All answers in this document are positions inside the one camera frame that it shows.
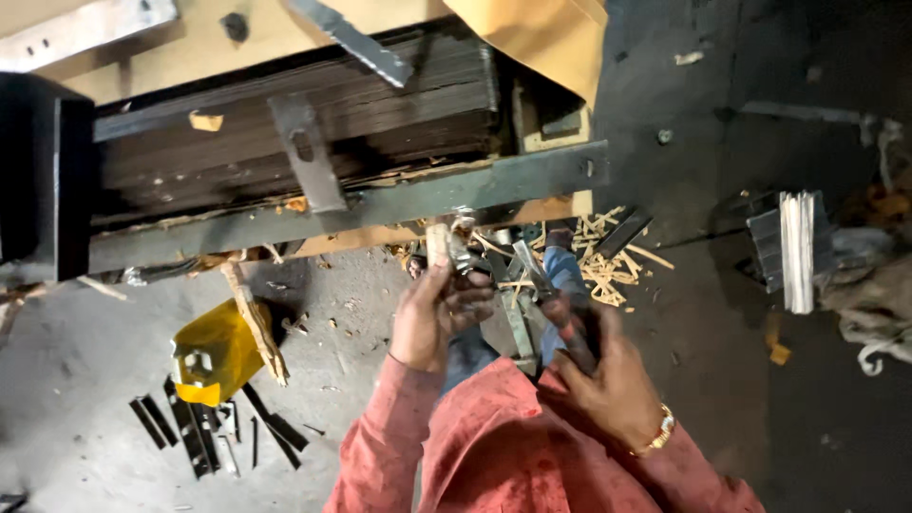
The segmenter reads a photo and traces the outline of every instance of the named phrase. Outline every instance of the blue jeans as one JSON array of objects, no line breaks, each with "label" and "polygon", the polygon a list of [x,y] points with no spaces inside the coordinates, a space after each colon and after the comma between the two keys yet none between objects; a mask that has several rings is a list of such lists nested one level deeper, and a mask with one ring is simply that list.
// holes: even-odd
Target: blue jeans
[{"label": "blue jeans", "polygon": [[[570,295],[572,300],[586,301],[589,290],[573,253],[562,247],[548,247],[544,251],[544,272],[554,287]],[[500,356],[485,341],[482,328],[478,325],[456,333],[448,343],[447,379],[443,382],[440,397]],[[554,350],[565,347],[564,341],[557,335],[557,328],[549,322],[542,335],[542,366],[551,363]]]}]

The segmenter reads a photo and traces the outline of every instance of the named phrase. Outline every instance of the red shirt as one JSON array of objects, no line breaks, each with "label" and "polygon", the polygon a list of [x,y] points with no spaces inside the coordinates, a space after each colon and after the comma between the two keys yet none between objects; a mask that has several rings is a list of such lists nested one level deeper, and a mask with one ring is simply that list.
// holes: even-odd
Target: red shirt
[{"label": "red shirt", "polygon": [[419,512],[764,511],[743,481],[715,473],[680,425],[642,458],[599,442],[551,369],[535,386],[501,358],[435,408],[443,378],[387,356],[342,442],[324,511],[411,511],[420,460]]}]

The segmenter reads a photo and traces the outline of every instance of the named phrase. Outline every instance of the bolt hole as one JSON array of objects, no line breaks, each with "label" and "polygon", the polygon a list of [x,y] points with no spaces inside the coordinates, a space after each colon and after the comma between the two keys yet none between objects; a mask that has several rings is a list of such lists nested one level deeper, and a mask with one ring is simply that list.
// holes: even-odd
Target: bolt hole
[{"label": "bolt hole", "polygon": [[310,138],[303,131],[294,131],[291,134],[291,143],[295,146],[297,158],[304,162],[314,161],[314,150],[310,147]]}]

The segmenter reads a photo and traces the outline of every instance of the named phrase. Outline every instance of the tool handle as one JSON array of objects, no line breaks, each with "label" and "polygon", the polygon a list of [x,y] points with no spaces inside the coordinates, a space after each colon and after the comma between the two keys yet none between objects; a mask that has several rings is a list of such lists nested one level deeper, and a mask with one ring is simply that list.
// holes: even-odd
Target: tool handle
[{"label": "tool handle", "polygon": [[557,327],[557,334],[567,346],[570,359],[587,376],[592,376],[598,368],[596,357],[586,343],[586,327],[579,317],[570,309],[567,297],[557,298],[541,305],[545,318]]}]

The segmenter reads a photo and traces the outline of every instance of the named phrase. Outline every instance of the gold bracelet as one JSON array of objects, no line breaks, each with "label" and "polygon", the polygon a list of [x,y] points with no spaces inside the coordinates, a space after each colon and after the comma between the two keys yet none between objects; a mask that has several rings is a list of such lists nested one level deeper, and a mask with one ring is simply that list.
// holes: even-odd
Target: gold bracelet
[{"label": "gold bracelet", "polygon": [[631,455],[640,456],[645,455],[649,449],[661,449],[668,442],[668,439],[671,438],[671,432],[674,431],[677,422],[675,421],[675,416],[671,413],[671,410],[669,410],[665,404],[662,404],[661,406],[662,412],[665,413],[665,417],[662,418],[662,425],[658,428],[658,434],[645,449],[638,453],[630,451]]}]

